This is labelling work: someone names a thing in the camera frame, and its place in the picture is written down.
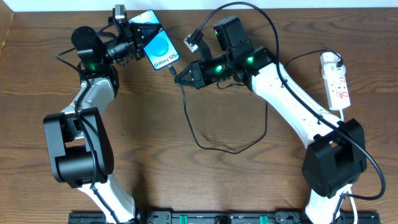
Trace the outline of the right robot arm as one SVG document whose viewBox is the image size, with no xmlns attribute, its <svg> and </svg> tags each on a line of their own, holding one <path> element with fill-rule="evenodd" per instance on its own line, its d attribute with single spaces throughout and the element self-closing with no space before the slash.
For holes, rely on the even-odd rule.
<svg viewBox="0 0 398 224">
<path fill-rule="evenodd" d="M 224 53 L 212 56 L 200 29 L 188 34 L 186 46 L 200 52 L 201 58 L 190 62 L 175 83 L 200 89 L 233 77 L 270 103 L 307 150 L 302 166 L 312 190 L 307 218 L 311 223 L 336 222 L 342 200 L 352 196 L 352 185 L 367 169 L 363 127 L 324 109 L 291 79 L 270 50 L 255 49 L 238 17 L 224 18 L 213 28 Z"/>
</svg>

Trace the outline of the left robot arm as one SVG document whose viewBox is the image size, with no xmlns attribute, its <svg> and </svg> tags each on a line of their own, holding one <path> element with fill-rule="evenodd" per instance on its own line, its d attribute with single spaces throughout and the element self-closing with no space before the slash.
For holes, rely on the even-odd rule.
<svg viewBox="0 0 398 224">
<path fill-rule="evenodd" d="M 159 22 L 129 22 L 113 15 L 105 29 L 88 26 L 74 30 L 73 49 L 80 62 L 75 66 L 80 91 L 61 112 L 43 120 L 52 174 L 57 182 L 87 194 L 105 215 L 106 223 L 147 223 L 143 209 L 113 174 L 113 150 L 103 124 L 106 107 L 119 90 L 117 63 L 140 60 L 144 47 L 163 31 Z"/>
</svg>

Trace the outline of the blue Galaxy smartphone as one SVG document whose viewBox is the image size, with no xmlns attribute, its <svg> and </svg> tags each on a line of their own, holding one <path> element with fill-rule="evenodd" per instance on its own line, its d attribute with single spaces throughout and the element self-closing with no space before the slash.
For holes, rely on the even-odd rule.
<svg viewBox="0 0 398 224">
<path fill-rule="evenodd" d="M 153 10 L 148 10 L 129 19 L 129 23 L 130 25 L 135 25 L 135 23 L 161 24 Z M 177 49 L 164 28 L 149 44 L 144 46 L 144 52 L 155 70 L 163 69 L 180 59 Z"/>
</svg>

